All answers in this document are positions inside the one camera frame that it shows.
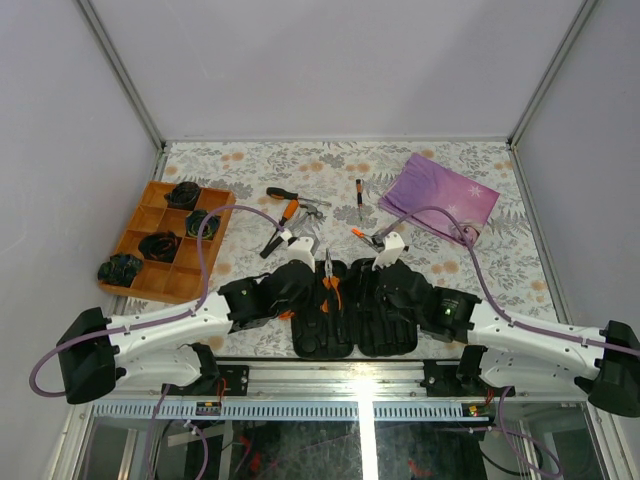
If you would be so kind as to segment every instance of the perforated metal rail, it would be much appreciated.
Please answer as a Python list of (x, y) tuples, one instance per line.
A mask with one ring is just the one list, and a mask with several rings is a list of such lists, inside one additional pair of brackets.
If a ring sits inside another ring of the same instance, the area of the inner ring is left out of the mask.
[[(153, 400), (100, 400), (94, 403), (94, 415), (114, 418), (151, 418), (157, 402)], [(413, 420), (422, 422), (456, 421), (463, 417), (458, 402), (374, 402), (377, 421)], [(220, 420), (325, 420), (353, 421), (359, 418), (358, 402), (226, 401), (222, 409), (203, 407), (191, 400), (167, 400), (156, 415), (158, 419)], [(483, 421), (483, 417), (465, 417), (465, 421)]]

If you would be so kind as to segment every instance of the table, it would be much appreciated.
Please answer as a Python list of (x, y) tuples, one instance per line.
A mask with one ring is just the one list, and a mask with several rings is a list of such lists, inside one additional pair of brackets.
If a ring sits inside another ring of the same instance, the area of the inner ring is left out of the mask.
[[(162, 181), (195, 181), (201, 186), (232, 190), (237, 203), (280, 218), (286, 203), (265, 195), (279, 186), (304, 197), (325, 199), (325, 218), (307, 222), (305, 233), (320, 240), (333, 260), (350, 264), (375, 252), (351, 233), (357, 227), (373, 233), (395, 217), (377, 201), (413, 152), (500, 192), (500, 198), (475, 250), (488, 285), (505, 308), (557, 321), (525, 207), (506, 145), (501, 142), (179, 142), (168, 149)], [(363, 221), (358, 218), (355, 179), (364, 184)], [(403, 224), (397, 230), (409, 252), (401, 259), (435, 285), (475, 293), (483, 298), (465, 248)], [(247, 212), (234, 212), (220, 249), (211, 289), (238, 278), (273, 271), (286, 261), (283, 248), (267, 260), (259, 257), (273, 226)], [(164, 304), (130, 298), (125, 313), (137, 314)], [(203, 339), (217, 356), (295, 357), (288, 321), (222, 337)], [(462, 345), (444, 344), (420, 334), (417, 348), (402, 358), (459, 358)], [(356, 350), (351, 357), (364, 358)]]

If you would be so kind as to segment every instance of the purple cloth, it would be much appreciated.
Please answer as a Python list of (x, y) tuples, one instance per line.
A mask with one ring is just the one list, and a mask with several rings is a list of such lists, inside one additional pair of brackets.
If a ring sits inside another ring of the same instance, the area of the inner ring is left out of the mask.
[[(398, 216), (428, 205), (444, 208), (460, 222), (473, 244), (499, 196), (495, 190), (414, 153), (382, 196), (379, 205)], [(441, 213), (420, 212), (409, 221), (446, 240), (464, 245), (458, 230)]]

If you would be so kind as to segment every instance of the pink cloth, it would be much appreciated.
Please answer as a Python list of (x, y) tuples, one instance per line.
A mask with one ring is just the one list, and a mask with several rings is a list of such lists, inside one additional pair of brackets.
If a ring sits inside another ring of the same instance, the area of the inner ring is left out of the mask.
[[(414, 153), (379, 205), (398, 216), (428, 205), (444, 208), (460, 222), (473, 244), (499, 196), (495, 190)], [(420, 212), (409, 221), (439, 237), (464, 245), (458, 230), (441, 213)]]

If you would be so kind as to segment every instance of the bundle of wire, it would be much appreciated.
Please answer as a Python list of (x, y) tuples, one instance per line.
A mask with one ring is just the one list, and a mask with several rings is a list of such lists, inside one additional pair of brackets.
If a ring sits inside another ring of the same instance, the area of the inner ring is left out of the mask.
[[(233, 210), (233, 209), (237, 209), (237, 210), (246, 210), (248, 212), (251, 213), (255, 213), (256, 215), (260, 215), (261, 217), (265, 218), (266, 220), (268, 220), (269, 222), (271, 222), (276, 229), (279, 232), (282, 232), (284, 230), (284, 227), (282, 227), (275, 219), (273, 219), (272, 217), (270, 217), (269, 215), (261, 212), (260, 210), (257, 210), (255, 208), (252, 207), (247, 207), (244, 205), (224, 205), (222, 207), (218, 207), (214, 210), (212, 210), (211, 212), (209, 212), (207, 214), (207, 216), (202, 220), (202, 223), (200, 224), (200, 228), (198, 229), (198, 237), (196, 240), (196, 245), (197, 245), (197, 250), (198, 250), (198, 260), (200, 262), (200, 270), (202, 271), (202, 275), (203, 278), (209, 278), (209, 272), (207, 271), (207, 265), (205, 263), (205, 258), (204, 258), (204, 252), (202, 249), (202, 236), (203, 236), (203, 232), (204, 229), (209, 221), (210, 218), (214, 217), (215, 215), (219, 215), (220, 213), (222, 213), (225, 210)], [(420, 212), (424, 212), (424, 211), (435, 211), (435, 212), (440, 212), (441, 214), (445, 215), (450, 221), (451, 223), (456, 227), (456, 229), (458, 230), (458, 232), (460, 232), (460, 235), (462, 236), (465, 246), (467, 247), (467, 250), (469, 251), (469, 255), (471, 256), (471, 261), (473, 262), (473, 266), (475, 268), (476, 274), (478, 276), (478, 281), (480, 282), (480, 286), (482, 288), (482, 291), (485, 294), (485, 297), (487, 299), (487, 302), (489, 302), (489, 304), (493, 307), (493, 309), (496, 311), (496, 313), (502, 317), (504, 320), (506, 320), (510, 325), (512, 325), (513, 327), (517, 327), (517, 328), (521, 328), (522, 330), (526, 330), (529, 332), (533, 332), (533, 333), (537, 333), (540, 335), (545, 335), (545, 336), (549, 336), (549, 337), (553, 337), (553, 338), (559, 338), (562, 340), (567, 340), (570, 342), (575, 342), (581, 345), (591, 345), (594, 347), (600, 347), (600, 348), (604, 348), (604, 349), (609, 349), (609, 350), (615, 350), (621, 353), (625, 353), (628, 355), (634, 355), (637, 357), (640, 357), (640, 350), (635, 350), (632, 348), (627, 348), (627, 347), (623, 347), (620, 345), (614, 345), (614, 344), (608, 344), (606, 342), (600, 342), (597, 340), (591, 340), (591, 339), (585, 339), (579, 335), (570, 335), (570, 334), (566, 334), (566, 333), (559, 333), (559, 332), (553, 332), (551, 330), (547, 330), (545, 328), (541, 328), (541, 327), (534, 327), (531, 325), (528, 325), (527, 323), (521, 322), (519, 320), (514, 320), (513, 318), (511, 318), (496, 302), (495, 298), (493, 297), (493, 295), (491, 294), (491, 292), (489, 291), (489, 287), (487, 286), (487, 283), (484, 279), (484, 276), (482, 274), (482, 270), (480, 268), (480, 264), (478, 262), (478, 258), (476, 257), (476, 254), (473, 250), (473, 245), (471, 244), (471, 242), (469, 241), (469, 239), (467, 238), (467, 236), (464, 233), (463, 227), (460, 225), (460, 223), (453, 217), (453, 215), (451, 215), (449, 212), (447, 212), (445, 209), (440, 208), (440, 207), (436, 207), (436, 206), (426, 206), (426, 207), (420, 207), (415, 209), (412, 212), (409, 212), (405, 215), (403, 215), (402, 217), (398, 218), (398, 220), (396, 220), (395, 222), (393, 222), (391, 225), (389, 225), (386, 229), (378, 232), (376, 234), (376, 236), (380, 239), (386, 237), (389, 233), (391, 233), (397, 226), (399, 226), (402, 222), (404, 222), (406, 219), (408, 219), (409, 217), (420, 213)], [(172, 322), (176, 322), (178, 320), (182, 320), (183, 318), (187, 318), (190, 315), (194, 314), (197, 310), (200, 309), (200, 307), (202, 307), (202, 305), (204, 304), (204, 302), (207, 299), (207, 296), (209, 295), (209, 290), (208, 290), (208, 282), (203, 282), (203, 287), (202, 287), (202, 294), (200, 296), (200, 298), (198, 299), (198, 301), (196, 302), (196, 305), (194, 306), (194, 308), (191, 310), (187, 310), (184, 313), (178, 314), (178, 315), (172, 315), (163, 319), (159, 319), (159, 320), (153, 320), (153, 321), (148, 321), (148, 322), (142, 322), (142, 323), (138, 323), (138, 324), (134, 324), (131, 325), (129, 327), (129, 330), (143, 330), (145, 328), (151, 328), (151, 327), (158, 327), (160, 325), (166, 325), (168, 323), (172, 323)], [(85, 335), (81, 335), (79, 337), (76, 337), (72, 340), (69, 340), (67, 342), (64, 342), (60, 345), (58, 345), (56, 348), (52, 349), (50, 352), (48, 352), (46, 355), (44, 355), (33, 367), (31, 374), (29, 375), (29, 386), (31, 387), (31, 389), (34, 391), (34, 393), (42, 396), (42, 397), (47, 397), (47, 398), (56, 398), (56, 397), (63, 397), (65, 395), (64, 391), (60, 391), (60, 392), (48, 392), (45, 390), (42, 390), (38, 384), (37, 384), (37, 376), (38, 376), (38, 372), (40, 371), (40, 369), (43, 367), (43, 365), (45, 363), (47, 363), (52, 357), (54, 357), (55, 355), (59, 354), (60, 352), (63, 352), (75, 345), (78, 345), (79, 343), (83, 343), (86, 342), (88, 340), (94, 340), (96, 338), (100, 338), (100, 337), (105, 337), (108, 335), (115, 335), (115, 334), (120, 334), (120, 333), (125, 333), (127, 331), (126, 327), (118, 327), (118, 328), (114, 328), (114, 329), (105, 329), (105, 330), (101, 330), (101, 331), (97, 331), (97, 332), (93, 332), (93, 333), (88, 333)], [(500, 404), (502, 404), (504, 402), (504, 397), (506, 396), (506, 393), (503, 392), (502, 397), (500, 398)], [(158, 410), (162, 401), (164, 400), (164, 396), (161, 396), (160, 401), (158, 402), (158, 405), (156, 407), (155, 410)], [(511, 431), (508, 430), (506, 428), (504, 428), (503, 426), (498, 427), (498, 428), (493, 428), (494, 431), (502, 431), (506, 434), (506, 438), (508, 438), (510, 435), (515, 435), (515, 436), (520, 436), (525, 440), (528, 440), (536, 445), (540, 446), (540, 442), (538, 442), (537, 440), (535, 440), (534, 438), (528, 436), (528, 435), (524, 435), (521, 434), (519, 432), (515, 432), (515, 431)], [(206, 439), (204, 437), (204, 435), (202, 435), (202, 439), (203, 442), (205, 444), (205, 451), (207, 453), (205, 453), (205, 465), (203, 465), (202, 470), (200, 471), (199, 475), (196, 477), (196, 480), (200, 480), (202, 478), (202, 475), (204, 474), (204, 471), (206, 469), (206, 461), (208, 461), (208, 450), (206, 448)], [(513, 450), (513, 452), (515, 453), (515, 455), (520, 458), (528, 467), (532, 468), (534, 471), (537, 471), (538, 473), (540, 473), (541, 475), (550, 477), (550, 478), (559, 478), (561, 476), (560, 473), (550, 473), (544, 470), (541, 470), (538, 468), (537, 465), (534, 465), (533, 463), (529, 462), (526, 457), (524, 457), (524, 455), (518, 451), (518, 449), (515, 447), (515, 445), (513, 444), (513, 442), (511, 442), (510, 440), (508, 440), (508, 444), (511, 448), (511, 450)], [(548, 449), (546, 449), (546, 447), (543, 449), (545, 450), (545, 452), (547, 452), (547, 454), (550, 454), (551, 452), (548, 451)], [(559, 461), (557, 461), (557, 457), (552, 456), (552, 454), (550, 455), (552, 457), (552, 459), (554, 460), (554, 462), (556, 462), (556, 464), (558, 465), (559, 468), (559, 472), (562, 471), (562, 468), (560, 467), (560, 463)]]

